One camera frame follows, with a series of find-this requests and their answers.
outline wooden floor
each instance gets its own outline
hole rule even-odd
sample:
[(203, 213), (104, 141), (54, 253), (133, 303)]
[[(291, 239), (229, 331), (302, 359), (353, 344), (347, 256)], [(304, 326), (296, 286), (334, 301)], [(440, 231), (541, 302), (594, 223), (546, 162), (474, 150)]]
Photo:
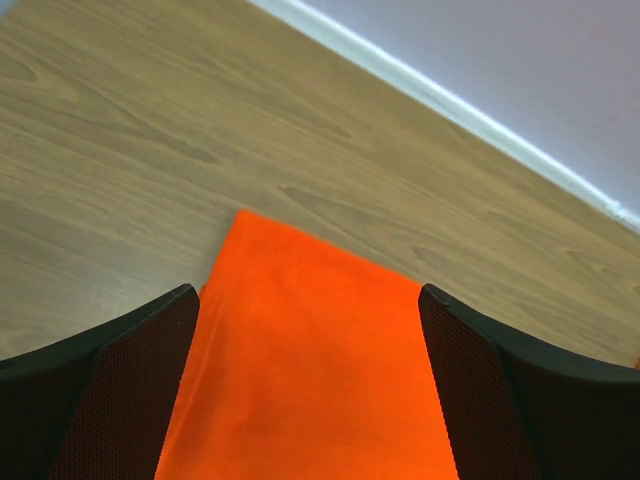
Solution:
[(237, 0), (0, 20), (0, 358), (205, 280), (240, 207), (571, 350), (640, 354), (640, 238)]

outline brown wood surface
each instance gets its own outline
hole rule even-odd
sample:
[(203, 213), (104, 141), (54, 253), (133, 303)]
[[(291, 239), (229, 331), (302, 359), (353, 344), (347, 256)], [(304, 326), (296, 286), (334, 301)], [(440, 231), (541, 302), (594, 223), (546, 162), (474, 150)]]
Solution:
[(0, 358), (201, 285), (249, 207), (632, 365), (640, 239), (255, 7), (0, 20)]

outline folded cloth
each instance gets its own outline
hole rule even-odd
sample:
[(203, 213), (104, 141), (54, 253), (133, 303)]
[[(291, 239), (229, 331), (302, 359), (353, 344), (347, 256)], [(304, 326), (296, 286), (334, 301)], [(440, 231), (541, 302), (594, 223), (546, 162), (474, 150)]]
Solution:
[(457, 479), (419, 293), (241, 211), (201, 293), (156, 479)]

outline orange fabric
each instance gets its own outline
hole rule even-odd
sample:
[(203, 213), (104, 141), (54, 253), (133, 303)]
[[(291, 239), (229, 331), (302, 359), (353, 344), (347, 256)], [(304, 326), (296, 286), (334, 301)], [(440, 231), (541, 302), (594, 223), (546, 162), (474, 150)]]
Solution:
[(241, 211), (201, 295), (156, 479), (457, 479), (419, 291)]

